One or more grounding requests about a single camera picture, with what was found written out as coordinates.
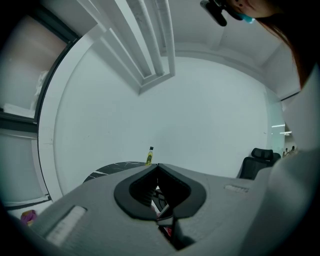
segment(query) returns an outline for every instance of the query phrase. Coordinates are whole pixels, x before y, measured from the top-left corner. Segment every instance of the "light fixture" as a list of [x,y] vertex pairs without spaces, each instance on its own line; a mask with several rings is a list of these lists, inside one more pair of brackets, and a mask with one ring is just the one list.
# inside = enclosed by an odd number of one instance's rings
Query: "light fixture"
[[273,126],[271,126],[271,128],[274,128],[274,127],[282,127],[282,126],[285,126],[285,124],[273,125]]

